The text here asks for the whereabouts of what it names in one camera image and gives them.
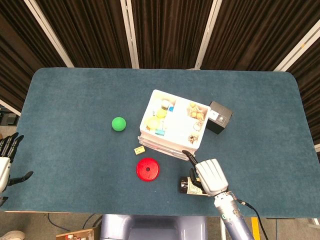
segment white robotic hand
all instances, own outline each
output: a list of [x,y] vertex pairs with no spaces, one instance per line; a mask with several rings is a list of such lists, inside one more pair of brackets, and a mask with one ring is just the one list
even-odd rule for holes
[[232,240],[254,240],[237,206],[236,197],[228,191],[228,181],[217,159],[209,159],[198,163],[190,152],[186,150],[182,152],[189,158],[194,167],[190,169],[192,183],[203,189],[209,196],[214,197],[214,206],[218,209]]
[[[7,186],[24,182],[34,173],[29,171],[25,176],[9,179],[11,164],[14,161],[17,148],[22,139],[24,139],[23,135],[16,138],[18,135],[19,133],[16,132],[11,136],[0,139],[0,193],[5,191]],[[0,196],[0,207],[7,199],[5,196]]]

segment red disc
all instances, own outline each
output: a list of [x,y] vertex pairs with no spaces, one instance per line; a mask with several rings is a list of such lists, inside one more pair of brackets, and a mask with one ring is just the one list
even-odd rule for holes
[[151,182],[159,175],[159,164],[150,157],[141,159],[136,165],[136,174],[142,181]]

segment brown curtain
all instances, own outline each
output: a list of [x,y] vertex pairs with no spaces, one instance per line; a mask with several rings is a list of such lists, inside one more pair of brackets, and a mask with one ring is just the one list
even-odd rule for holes
[[24,1],[0,0],[0,99],[21,111],[34,73],[65,67]]
[[273,71],[319,19],[319,0],[222,1],[201,69]]
[[320,38],[287,70],[295,77],[314,144],[320,144]]
[[131,68],[119,0],[37,0],[75,67]]
[[194,68],[212,0],[132,0],[143,69]]

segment white plastic container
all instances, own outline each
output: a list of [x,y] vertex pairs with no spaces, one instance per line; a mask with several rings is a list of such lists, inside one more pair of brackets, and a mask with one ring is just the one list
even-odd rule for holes
[[[169,101],[170,105],[165,118],[159,118],[157,113],[163,112],[160,110],[163,101]],[[163,91],[153,90],[140,124],[139,143],[164,154],[188,160],[182,150],[187,150],[192,154],[198,150],[210,110],[209,106]],[[197,112],[199,118],[191,117],[192,112]],[[151,126],[151,122],[156,123],[156,129],[148,127]],[[165,132],[164,135],[156,134],[159,131]]]

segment black box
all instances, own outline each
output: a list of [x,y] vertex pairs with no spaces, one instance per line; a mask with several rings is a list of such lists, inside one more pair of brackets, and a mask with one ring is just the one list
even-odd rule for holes
[[219,134],[226,128],[233,112],[215,101],[210,103],[210,108],[211,111],[209,112],[208,122],[205,127]]

